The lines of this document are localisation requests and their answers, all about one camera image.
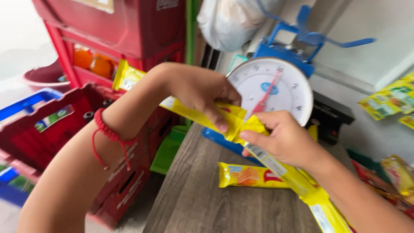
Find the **orange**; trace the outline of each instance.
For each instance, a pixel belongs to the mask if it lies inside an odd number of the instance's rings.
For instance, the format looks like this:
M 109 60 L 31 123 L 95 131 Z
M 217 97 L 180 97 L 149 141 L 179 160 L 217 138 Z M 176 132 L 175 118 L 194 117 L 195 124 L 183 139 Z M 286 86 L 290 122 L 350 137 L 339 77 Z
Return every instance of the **orange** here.
M 84 69 L 88 69 L 92 62 L 90 52 L 83 49 L 75 49 L 73 53 L 73 64 Z
M 102 77 L 111 77 L 111 64 L 103 59 L 101 56 L 94 57 L 89 69 L 94 73 Z

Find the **floor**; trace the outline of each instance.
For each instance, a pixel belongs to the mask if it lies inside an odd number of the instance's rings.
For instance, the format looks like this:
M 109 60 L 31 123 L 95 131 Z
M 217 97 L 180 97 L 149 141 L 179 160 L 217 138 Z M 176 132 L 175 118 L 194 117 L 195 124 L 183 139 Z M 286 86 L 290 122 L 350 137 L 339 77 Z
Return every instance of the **floor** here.
M 144 230 L 147 217 L 154 204 L 165 176 L 152 173 L 142 191 L 135 198 L 134 204 L 127 210 L 114 232 L 140 233 Z M 20 208 L 0 199 L 0 232 L 15 232 L 19 220 Z M 109 229 L 86 219 L 85 232 L 110 233 Z

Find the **left hand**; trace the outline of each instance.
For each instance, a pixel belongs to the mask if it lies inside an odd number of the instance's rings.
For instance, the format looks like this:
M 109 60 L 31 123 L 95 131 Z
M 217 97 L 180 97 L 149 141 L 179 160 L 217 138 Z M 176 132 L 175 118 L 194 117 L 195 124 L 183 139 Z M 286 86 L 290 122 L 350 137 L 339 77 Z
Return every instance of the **left hand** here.
M 229 129 L 226 121 L 215 108 L 214 101 L 240 106 L 241 96 L 218 72 L 196 66 L 165 62 L 157 66 L 163 72 L 166 88 L 183 105 L 204 115 L 222 132 Z

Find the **weighing scale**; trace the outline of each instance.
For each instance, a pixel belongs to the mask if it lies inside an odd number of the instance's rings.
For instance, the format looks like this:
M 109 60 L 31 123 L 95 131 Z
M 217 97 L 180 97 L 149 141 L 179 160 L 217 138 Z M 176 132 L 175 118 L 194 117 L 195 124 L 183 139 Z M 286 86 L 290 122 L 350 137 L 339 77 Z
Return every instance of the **weighing scale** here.
M 241 107 L 246 109 L 246 119 L 254 112 L 288 110 L 301 126 L 305 126 L 313 108 L 312 89 L 308 78 L 313 74 L 312 59 L 325 42 L 349 48 L 369 44 L 374 38 L 366 38 L 348 43 L 339 43 L 325 35 L 309 32 L 306 23 L 311 8 L 301 7 L 297 16 L 297 25 L 276 17 L 263 8 L 260 0 L 257 3 L 261 11 L 268 17 L 279 21 L 270 36 L 263 38 L 252 59 L 247 60 L 232 70 L 227 78 L 242 96 Z M 296 34 L 296 40 L 315 47 L 307 55 L 296 51 L 292 45 L 285 45 L 274 40 L 280 30 Z M 224 139 L 223 135 L 205 128 L 202 135 L 219 145 L 241 155 L 243 147 Z M 263 166 L 255 158 L 247 158 L 259 166 Z

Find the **hand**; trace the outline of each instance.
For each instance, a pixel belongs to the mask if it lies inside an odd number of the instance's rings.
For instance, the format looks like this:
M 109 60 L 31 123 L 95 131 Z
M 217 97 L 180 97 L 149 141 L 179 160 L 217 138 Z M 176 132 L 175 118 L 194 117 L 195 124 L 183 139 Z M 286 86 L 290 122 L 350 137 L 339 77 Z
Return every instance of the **hand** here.
M 288 111 L 258 112 L 256 116 L 266 128 L 273 130 L 270 136 L 246 130 L 240 137 L 263 148 L 278 161 L 309 171 L 317 169 L 324 158 L 331 156 Z M 249 156 L 246 149 L 242 154 Z
M 227 78 L 213 70 L 179 63 L 162 63 L 165 82 L 170 94 L 183 105 L 204 113 L 222 132 L 229 129 L 226 121 L 215 108 L 214 101 L 240 106 L 241 96 Z

